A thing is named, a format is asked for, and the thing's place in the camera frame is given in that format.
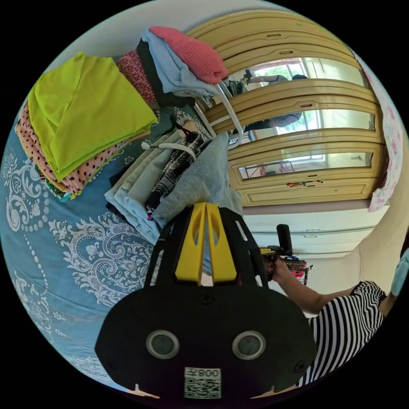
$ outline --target yellow plastic part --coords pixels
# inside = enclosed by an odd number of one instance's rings
[[[275,251],[274,250],[271,250],[271,249],[269,249],[269,248],[261,248],[260,249],[260,252],[261,252],[261,254],[275,254]]]
[[[180,253],[176,278],[198,283],[202,279],[203,247],[206,230],[206,203],[196,203]]]
[[[218,205],[207,203],[206,215],[209,226],[210,262],[213,283],[234,281],[237,277],[237,272],[234,267]]]

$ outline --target blue bedspread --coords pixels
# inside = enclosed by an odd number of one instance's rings
[[[161,110],[144,141],[179,123],[196,122],[191,108]],[[75,200],[60,203],[45,187],[14,132],[1,163],[0,238],[10,277],[27,313],[51,345],[90,378],[111,381],[94,353],[103,320],[115,303],[142,288],[152,245],[106,208],[109,177],[134,161],[141,142],[128,146]]]

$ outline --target person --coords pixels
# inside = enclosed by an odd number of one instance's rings
[[[307,79],[305,75],[293,75],[292,80]],[[250,71],[246,70],[246,75],[244,77],[245,83],[255,84],[260,82],[268,82],[268,85],[279,84],[281,82],[288,81],[283,75],[270,75],[270,76],[259,76],[253,77]],[[294,122],[297,122],[301,118],[302,112],[292,112],[289,114],[275,116],[269,119],[264,119],[262,121],[256,121],[244,127],[244,132],[256,131],[260,129],[268,129],[273,127],[283,128]]]
[[[317,345],[317,356],[305,375],[287,392],[319,379],[353,358],[375,335],[391,311],[409,270],[408,236],[395,269],[391,290],[386,293],[372,281],[332,294],[319,294],[300,283],[279,258],[272,263],[263,256],[264,267],[273,273],[288,298],[306,313]],[[274,395],[274,390],[257,397]]]

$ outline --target label sticker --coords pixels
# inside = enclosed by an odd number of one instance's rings
[[[192,399],[221,399],[222,372],[220,369],[185,368],[184,397]]]

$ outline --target pink sweater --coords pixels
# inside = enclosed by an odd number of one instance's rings
[[[165,40],[199,80],[218,84],[227,76],[228,71],[222,58],[209,44],[168,27],[151,27],[149,31]]]

